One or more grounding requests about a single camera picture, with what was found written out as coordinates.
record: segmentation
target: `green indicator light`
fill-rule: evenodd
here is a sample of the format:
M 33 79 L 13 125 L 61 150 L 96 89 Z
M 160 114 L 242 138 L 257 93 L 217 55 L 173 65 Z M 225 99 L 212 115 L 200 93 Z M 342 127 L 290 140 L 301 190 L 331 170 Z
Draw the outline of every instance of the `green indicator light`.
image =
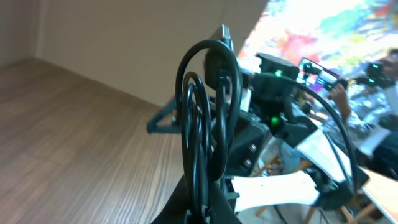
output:
M 276 70 L 275 75 L 280 77 L 282 76 L 283 71 L 282 70 Z
M 277 126 L 279 124 L 279 118 L 274 116 L 271 118 L 271 126 Z

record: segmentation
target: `coiled cable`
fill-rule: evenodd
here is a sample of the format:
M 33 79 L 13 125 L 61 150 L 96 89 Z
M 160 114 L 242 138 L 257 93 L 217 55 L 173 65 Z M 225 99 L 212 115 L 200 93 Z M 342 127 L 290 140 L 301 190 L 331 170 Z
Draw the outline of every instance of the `coiled cable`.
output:
M 210 103 L 204 84 L 195 72 L 185 69 L 192 57 L 203 49 L 218 53 L 225 61 L 232 85 L 231 103 L 226 104 L 227 77 L 220 75 L 216 89 L 216 148 L 211 150 Z M 204 40 L 195 44 L 183 57 L 175 81 L 177 118 L 182 137 L 183 168 L 190 217 L 204 221 L 208 216 L 209 183 L 220 179 L 226 169 L 228 147 L 238 120 L 241 104 L 241 71 L 234 52 L 219 40 Z

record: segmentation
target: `black cable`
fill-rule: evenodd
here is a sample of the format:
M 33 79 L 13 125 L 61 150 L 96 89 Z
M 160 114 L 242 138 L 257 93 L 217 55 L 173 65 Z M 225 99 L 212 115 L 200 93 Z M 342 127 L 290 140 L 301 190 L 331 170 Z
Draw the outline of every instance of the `black cable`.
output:
M 331 138 L 329 137 L 329 135 L 328 135 L 325 131 L 322 131 L 322 133 L 325 135 L 326 139 L 328 140 L 329 145 L 330 145 L 330 147 L 331 147 L 331 150 L 333 151 L 333 153 L 334 153 L 334 155 L 335 155 L 335 157 L 336 157 L 336 159 L 337 159 L 338 165 L 339 165 L 340 167 L 342 167 L 343 170 L 346 170 L 346 169 L 345 169 L 345 166 L 344 166 L 344 164 L 343 164 L 343 162 L 341 161 L 340 156 L 339 156 L 338 153 L 337 153 L 335 144 L 333 143 L 333 141 L 331 140 Z M 347 174 L 346 172 L 343 171 L 343 175 L 344 175 L 344 178 L 345 178 L 346 180 L 348 180 L 348 174 Z
M 306 91 L 307 93 L 309 93 L 311 96 L 313 96 L 316 100 L 318 100 L 321 105 L 330 113 L 330 116 L 335 120 L 335 123 L 337 124 L 341 135 L 343 137 L 344 143 L 347 147 L 347 151 L 348 151 L 348 156 L 350 158 L 350 164 L 351 164 L 351 173 L 352 173 L 352 179 L 351 181 L 349 181 L 350 179 L 346 179 L 347 180 L 347 184 L 349 184 L 348 188 L 352 191 L 353 195 L 356 195 L 357 191 L 358 191 L 358 171 L 357 171 L 357 162 L 356 162 L 356 157 L 355 157 L 355 153 L 354 153 L 354 148 L 351 144 L 351 140 L 348 136 L 347 130 L 344 127 L 344 124 L 342 122 L 342 120 L 340 119 L 340 117 L 338 116 L 338 114 L 336 113 L 336 111 L 318 94 L 316 94 L 313 90 L 309 89 L 308 87 L 297 83 L 295 80 L 291 80 L 289 78 L 285 78 L 285 77 L 278 77 L 274 74 L 271 73 L 261 73 L 259 74 L 263 77 L 267 77 L 270 79 L 279 79 L 279 80 L 284 80 L 286 82 L 288 82 L 289 84 L 292 84 L 294 86 L 296 86 L 297 88 Z M 346 169 L 344 167 L 340 167 L 341 170 L 343 171 L 343 174 L 345 177 L 348 177 L 347 173 L 346 173 Z
M 225 96 L 229 82 L 226 81 L 226 77 L 218 77 L 215 120 L 217 134 L 214 139 L 216 149 L 213 153 L 210 103 L 204 84 L 195 72 L 187 72 L 184 75 L 190 59 L 206 48 L 220 53 L 228 65 L 232 80 L 231 106 L 227 109 Z M 229 142 L 234 133 L 241 104 L 241 71 L 233 51 L 226 44 L 217 40 L 204 40 L 185 54 L 178 68 L 175 83 L 183 168 L 190 203 L 188 219 L 192 222 L 204 222 L 210 212 L 209 185 L 222 177 L 226 169 Z
M 239 107 L 241 105 L 242 95 L 242 76 L 239 63 L 236 60 L 234 52 L 224 43 L 219 40 L 203 40 L 193 47 L 184 55 L 180 66 L 178 67 L 177 77 L 175 79 L 175 101 L 177 103 L 178 117 L 181 115 L 181 103 L 182 103 L 182 80 L 185 73 L 185 69 L 192 59 L 199 51 L 203 49 L 213 49 L 218 51 L 225 59 L 228 66 L 228 71 L 231 75 L 232 83 L 232 94 L 231 94 L 231 106 L 228 113 L 228 137 L 231 138 L 234 130 L 236 121 L 238 120 Z

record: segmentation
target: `white paper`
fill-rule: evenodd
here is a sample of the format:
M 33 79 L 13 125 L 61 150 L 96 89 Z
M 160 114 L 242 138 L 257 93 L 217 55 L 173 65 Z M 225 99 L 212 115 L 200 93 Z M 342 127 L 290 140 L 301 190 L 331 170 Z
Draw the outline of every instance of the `white paper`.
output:
M 376 125 L 368 138 L 359 142 L 357 148 L 365 155 L 372 156 L 373 151 L 380 145 L 380 143 L 390 134 L 388 129 Z
M 336 145 L 334 145 L 334 147 L 340 156 L 347 174 L 351 177 L 349 158 Z M 326 136 L 321 130 L 318 129 L 309 135 L 308 138 L 296 147 L 296 150 L 300 150 L 309 160 L 321 168 L 329 178 L 337 182 L 345 180 L 337 158 L 333 153 Z
M 235 177 L 232 185 L 239 193 L 235 212 L 284 203 L 312 205 L 319 196 L 312 178 L 302 171 L 273 177 Z

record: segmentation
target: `colorful mural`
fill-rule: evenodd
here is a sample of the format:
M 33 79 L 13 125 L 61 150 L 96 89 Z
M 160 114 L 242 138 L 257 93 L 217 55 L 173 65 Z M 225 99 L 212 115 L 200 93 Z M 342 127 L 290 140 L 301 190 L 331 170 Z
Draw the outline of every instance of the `colorful mural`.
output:
M 350 77 L 398 47 L 398 0 L 270 0 L 239 53 L 298 65 L 309 58 Z

